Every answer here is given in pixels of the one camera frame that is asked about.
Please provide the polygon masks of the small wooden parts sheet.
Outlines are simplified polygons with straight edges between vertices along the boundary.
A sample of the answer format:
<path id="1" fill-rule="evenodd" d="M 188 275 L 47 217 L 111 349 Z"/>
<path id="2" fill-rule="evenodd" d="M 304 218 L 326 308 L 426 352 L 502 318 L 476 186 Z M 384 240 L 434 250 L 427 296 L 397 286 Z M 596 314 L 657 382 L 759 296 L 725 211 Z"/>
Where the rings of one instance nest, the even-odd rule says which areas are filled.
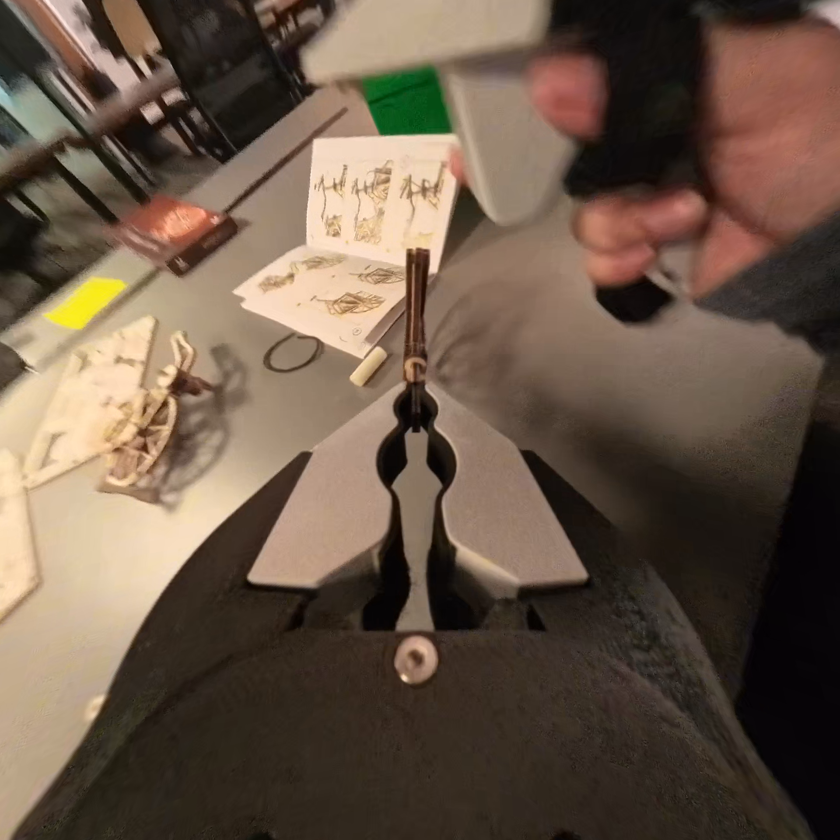
<path id="1" fill-rule="evenodd" d="M 1 451 L 1 621 L 41 584 L 28 493 L 18 459 Z"/>

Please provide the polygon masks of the wooden bicycle model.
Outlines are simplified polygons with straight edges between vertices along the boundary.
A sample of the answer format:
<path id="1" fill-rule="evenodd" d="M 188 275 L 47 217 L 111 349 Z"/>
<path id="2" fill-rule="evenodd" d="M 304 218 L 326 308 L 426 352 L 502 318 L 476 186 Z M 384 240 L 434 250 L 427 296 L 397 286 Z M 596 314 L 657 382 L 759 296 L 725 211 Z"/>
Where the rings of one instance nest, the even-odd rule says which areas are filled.
<path id="1" fill-rule="evenodd" d="M 110 412 L 103 433 L 99 494 L 158 504 L 172 464 L 182 399 L 216 391 L 214 384 L 193 372 L 196 349 L 186 333 L 174 332 L 170 345 L 173 361 L 160 369 L 154 385 L 140 388 Z"/>

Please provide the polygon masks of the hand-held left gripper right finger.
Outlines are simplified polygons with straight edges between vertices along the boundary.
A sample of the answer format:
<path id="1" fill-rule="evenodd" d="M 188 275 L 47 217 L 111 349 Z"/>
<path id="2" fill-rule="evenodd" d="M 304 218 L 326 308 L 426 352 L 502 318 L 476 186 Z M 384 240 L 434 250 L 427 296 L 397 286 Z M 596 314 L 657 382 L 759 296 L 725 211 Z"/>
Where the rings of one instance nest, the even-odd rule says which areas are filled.
<path id="1" fill-rule="evenodd" d="M 434 627 L 477 628 L 500 603 L 587 585 L 521 450 L 440 385 L 427 386 L 423 405 L 440 483 L 426 572 Z"/>

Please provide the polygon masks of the slim dark wooden model part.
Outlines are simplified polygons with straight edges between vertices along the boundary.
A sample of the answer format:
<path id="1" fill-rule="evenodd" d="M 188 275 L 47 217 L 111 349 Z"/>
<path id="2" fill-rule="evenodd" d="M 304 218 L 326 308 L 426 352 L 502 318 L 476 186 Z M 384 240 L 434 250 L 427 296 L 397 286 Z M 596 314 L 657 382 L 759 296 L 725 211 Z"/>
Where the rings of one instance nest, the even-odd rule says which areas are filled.
<path id="1" fill-rule="evenodd" d="M 426 248 L 410 248 L 406 251 L 406 322 L 402 372 L 413 433 L 419 432 L 423 420 L 427 372 L 425 306 L 430 259 L 430 252 Z"/>

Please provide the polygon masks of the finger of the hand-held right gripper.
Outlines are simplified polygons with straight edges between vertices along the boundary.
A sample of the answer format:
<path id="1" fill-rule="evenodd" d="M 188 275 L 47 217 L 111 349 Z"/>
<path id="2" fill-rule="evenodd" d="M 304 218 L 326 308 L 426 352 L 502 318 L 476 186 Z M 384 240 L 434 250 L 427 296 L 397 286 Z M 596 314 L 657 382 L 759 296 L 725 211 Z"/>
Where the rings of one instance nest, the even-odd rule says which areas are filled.
<path id="1" fill-rule="evenodd" d="M 314 85 L 361 80 L 538 45 L 548 1 L 358 1 L 345 4 L 301 49 Z"/>

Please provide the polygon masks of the large wooden parts sheet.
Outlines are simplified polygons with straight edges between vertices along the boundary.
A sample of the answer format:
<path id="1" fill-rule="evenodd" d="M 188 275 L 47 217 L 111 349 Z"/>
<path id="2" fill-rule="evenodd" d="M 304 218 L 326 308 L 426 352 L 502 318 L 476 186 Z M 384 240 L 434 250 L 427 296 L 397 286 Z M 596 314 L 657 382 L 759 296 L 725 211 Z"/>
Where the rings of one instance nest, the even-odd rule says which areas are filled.
<path id="1" fill-rule="evenodd" d="M 24 458 L 25 489 L 104 454 L 109 423 L 144 382 L 157 328 L 157 319 L 146 316 L 70 353 Z"/>

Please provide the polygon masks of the black chair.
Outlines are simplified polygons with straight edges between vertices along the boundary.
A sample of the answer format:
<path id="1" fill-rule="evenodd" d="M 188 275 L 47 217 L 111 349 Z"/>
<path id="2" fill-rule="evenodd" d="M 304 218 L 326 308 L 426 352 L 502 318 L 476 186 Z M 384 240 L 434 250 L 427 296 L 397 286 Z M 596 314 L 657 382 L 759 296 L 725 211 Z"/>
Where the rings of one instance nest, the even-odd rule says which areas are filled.
<path id="1" fill-rule="evenodd" d="M 139 1 L 226 162 L 291 113 L 301 87 L 248 1 Z"/>

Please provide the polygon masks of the dark wooden table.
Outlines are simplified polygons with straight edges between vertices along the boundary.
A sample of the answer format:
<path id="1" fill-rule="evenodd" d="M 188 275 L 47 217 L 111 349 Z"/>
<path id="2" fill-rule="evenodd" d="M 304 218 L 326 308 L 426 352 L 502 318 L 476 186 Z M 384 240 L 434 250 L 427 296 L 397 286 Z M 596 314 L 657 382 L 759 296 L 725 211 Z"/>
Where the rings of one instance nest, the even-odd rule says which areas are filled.
<path id="1" fill-rule="evenodd" d="M 77 113 L 68 114 L 66 119 L 71 128 L 53 133 L 45 140 L 39 140 L 27 131 L 2 105 L 2 130 L 11 129 L 16 139 L 15 143 L 6 143 L 2 137 L 2 198 L 8 195 L 21 197 L 26 184 L 57 175 L 102 221 L 115 224 L 115 213 L 61 159 L 69 151 L 89 152 L 136 203 L 142 205 L 149 202 L 151 196 L 118 162 L 107 148 L 107 143 L 116 143 L 117 132 L 140 116 L 143 108 L 162 101 L 167 92 L 179 86 L 180 82 L 173 69 L 170 66 L 163 67 L 130 90 L 118 92 L 100 102 L 83 118 Z"/>

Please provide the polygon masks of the large green plastic bin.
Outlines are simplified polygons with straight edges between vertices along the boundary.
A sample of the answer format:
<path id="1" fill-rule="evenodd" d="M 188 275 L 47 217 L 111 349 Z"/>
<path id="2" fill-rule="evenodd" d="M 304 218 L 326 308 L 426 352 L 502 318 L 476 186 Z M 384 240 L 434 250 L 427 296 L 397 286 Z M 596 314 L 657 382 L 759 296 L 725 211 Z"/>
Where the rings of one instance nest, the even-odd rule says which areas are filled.
<path id="1" fill-rule="evenodd" d="M 438 75 L 431 67 L 365 78 L 360 86 L 382 136 L 453 131 Z"/>

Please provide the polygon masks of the white instruction booklet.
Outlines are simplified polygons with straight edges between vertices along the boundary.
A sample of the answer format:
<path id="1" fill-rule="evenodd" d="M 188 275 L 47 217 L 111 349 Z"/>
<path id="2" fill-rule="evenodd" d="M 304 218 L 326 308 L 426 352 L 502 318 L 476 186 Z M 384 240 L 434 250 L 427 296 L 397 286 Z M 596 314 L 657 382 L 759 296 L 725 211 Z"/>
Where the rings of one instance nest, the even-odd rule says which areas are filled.
<path id="1" fill-rule="evenodd" d="M 234 290 L 241 307 L 359 359 L 405 307 L 408 249 L 435 278 L 459 184 L 452 134 L 316 140 L 307 233 Z"/>

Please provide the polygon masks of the dark model kit box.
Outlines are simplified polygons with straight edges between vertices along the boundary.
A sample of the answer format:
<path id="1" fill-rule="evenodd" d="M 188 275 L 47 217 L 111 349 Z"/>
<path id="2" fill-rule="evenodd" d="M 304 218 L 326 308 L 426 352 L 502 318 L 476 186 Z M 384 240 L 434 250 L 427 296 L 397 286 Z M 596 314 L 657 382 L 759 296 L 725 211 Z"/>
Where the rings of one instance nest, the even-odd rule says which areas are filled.
<path id="1" fill-rule="evenodd" d="M 110 226 L 108 236 L 152 266 L 185 277 L 238 231 L 237 220 L 225 213 L 156 195 Z"/>

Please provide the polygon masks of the person's dark clothing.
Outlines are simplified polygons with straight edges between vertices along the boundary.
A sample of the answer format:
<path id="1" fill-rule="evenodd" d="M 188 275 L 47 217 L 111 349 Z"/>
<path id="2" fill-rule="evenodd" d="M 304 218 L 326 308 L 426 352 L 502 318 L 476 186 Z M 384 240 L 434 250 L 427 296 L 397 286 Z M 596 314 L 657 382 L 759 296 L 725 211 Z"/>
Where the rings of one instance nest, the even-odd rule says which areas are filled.
<path id="1" fill-rule="evenodd" d="M 738 718 L 815 838 L 839 838 L 839 359 L 826 359 Z"/>

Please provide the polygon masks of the white wax stick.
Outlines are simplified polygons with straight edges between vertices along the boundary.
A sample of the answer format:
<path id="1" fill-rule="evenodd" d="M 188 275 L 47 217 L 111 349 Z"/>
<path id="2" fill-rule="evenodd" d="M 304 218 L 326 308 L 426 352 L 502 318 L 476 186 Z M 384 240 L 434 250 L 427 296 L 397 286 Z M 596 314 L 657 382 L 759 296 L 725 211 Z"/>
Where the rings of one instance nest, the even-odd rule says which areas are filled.
<path id="1" fill-rule="evenodd" d="M 350 375 L 350 382 L 357 387 L 364 387 L 382 367 L 388 354 L 381 346 L 374 347 Z"/>

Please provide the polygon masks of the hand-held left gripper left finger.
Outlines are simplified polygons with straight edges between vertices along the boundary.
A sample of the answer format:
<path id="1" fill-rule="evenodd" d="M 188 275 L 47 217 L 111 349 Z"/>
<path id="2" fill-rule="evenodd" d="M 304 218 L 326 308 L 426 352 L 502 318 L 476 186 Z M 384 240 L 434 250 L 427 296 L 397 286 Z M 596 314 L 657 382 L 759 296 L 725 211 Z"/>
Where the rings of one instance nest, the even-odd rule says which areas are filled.
<path id="1" fill-rule="evenodd" d="M 406 467 L 403 385 L 317 444 L 248 571 L 262 589 L 305 595 L 311 627 L 360 615 L 392 631 L 411 590 L 393 482 Z"/>

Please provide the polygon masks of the yellow paper note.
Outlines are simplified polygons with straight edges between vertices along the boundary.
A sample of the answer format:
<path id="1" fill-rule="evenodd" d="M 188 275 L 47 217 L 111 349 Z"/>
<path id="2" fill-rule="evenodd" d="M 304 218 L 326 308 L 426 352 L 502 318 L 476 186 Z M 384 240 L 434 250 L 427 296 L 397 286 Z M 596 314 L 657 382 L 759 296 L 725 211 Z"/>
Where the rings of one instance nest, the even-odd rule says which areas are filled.
<path id="1" fill-rule="evenodd" d="M 82 330 L 128 287 L 125 281 L 117 278 L 90 277 L 67 299 L 44 313 L 43 319 L 63 329 Z"/>

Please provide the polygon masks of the person's right hand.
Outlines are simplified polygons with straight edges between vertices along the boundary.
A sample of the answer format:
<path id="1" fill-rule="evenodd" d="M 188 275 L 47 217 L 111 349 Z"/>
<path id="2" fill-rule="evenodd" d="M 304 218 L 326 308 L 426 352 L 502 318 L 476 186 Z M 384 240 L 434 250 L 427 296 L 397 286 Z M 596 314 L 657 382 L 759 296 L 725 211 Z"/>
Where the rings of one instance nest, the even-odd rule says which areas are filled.
<path id="1" fill-rule="evenodd" d="M 573 231 L 597 287 L 646 274 L 698 238 L 699 299 L 838 210 L 839 34 L 824 18 L 706 25 L 702 124 L 708 197 L 689 188 L 579 206 Z"/>

